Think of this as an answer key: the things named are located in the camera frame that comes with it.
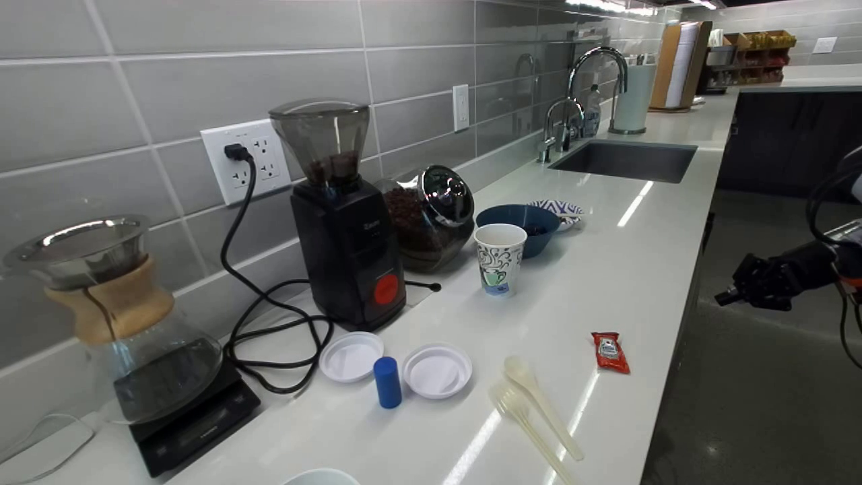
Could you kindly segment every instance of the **small white plate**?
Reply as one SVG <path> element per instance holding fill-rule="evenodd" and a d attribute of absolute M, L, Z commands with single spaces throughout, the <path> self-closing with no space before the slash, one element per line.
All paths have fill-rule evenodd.
<path fill-rule="evenodd" d="M 469 357 L 455 348 L 429 345 L 405 362 L 405 383 L 422 397 L 449 397 L 475 373 Z"/>
<path fill-rule="evenodd" d="M 382 356 L 382 342 L 368 330 L 351 330 L 328 342 L 320 353 L 320 370 L 335 383 L 355 383 L 371 373 Z"/>
<path fill-rule="evenodd" d="M 538 198 L 533 205 L 538 205 L 538 207 L 545 207 L 545 209 L 549 209 L 549 212 L 556 212 L 561 217 L 561 229 L 557 230 L 565 230 L 568 225 L 576 225 L 585 217 L 585 212 L 576 205 L 565 201 L 565 198 Z"/>

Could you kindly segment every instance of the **bowl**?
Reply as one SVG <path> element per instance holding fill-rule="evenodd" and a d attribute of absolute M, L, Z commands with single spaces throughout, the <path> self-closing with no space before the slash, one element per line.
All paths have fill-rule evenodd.
<path fill-rule="evenodd" d="M 486 222 L 514 222 L 529 230 L 523 257 L 533 257 L 545 251 L 549 237 L 557 230 L 561 217 L 535 205 L 492 205 L 476 216 L 476 225 Z"/>
<path fill-rule="evenodd" d="M 565 201 L 565 198 L 538 198 L 533 205 L 556 212 L 561 217 L 561 230 L 565 230 L 570 225 L 580 225 L 583 217 L 585 217 L 585 212 L 576 205 Z"/>

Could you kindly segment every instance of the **electrical outlet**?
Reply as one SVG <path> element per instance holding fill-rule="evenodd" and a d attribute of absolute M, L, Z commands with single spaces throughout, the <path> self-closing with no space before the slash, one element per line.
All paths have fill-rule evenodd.
<path fill-rule="evenodd" d="M 469 84 L 452 86 L 452 129 L 460 132 L 469 125 Z"/>
<path fill-rule="evenodd" d="M 254 163 L 258 170 L 254 195 L 278 191 L 290 182 L 288 160 L 270 117 L 203 129 L 199 137 L 204 139 L 218 191 L 226 205 L 243 201 L 250 175 L 247 163 L 224 156 L 224 148 L 231 143 L 243 143 L 254 156 Z"/>

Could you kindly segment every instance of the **stainless steel sink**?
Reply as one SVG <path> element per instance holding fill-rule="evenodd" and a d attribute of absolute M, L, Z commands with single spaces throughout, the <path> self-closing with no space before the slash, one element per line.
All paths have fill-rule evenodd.
<path fill-rule="evenodd" d="M 591 139 L 553 170 L 678 182 L 697 146 Z"/>

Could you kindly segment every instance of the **ceramic dish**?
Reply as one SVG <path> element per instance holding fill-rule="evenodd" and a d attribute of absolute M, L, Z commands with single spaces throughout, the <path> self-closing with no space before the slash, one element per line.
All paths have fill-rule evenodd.
<path fill-rule="evenodd" d="M 533 205 L 545 207 L 545 209 L 549 209 L 549 212 L 556 212 L 561 217 L 561 229 L 557 230 L 580 225 L 583 217 L 585 217 L 585 212 L 576 205 L 565 201 L 565 198 L 538 198 Z"/>

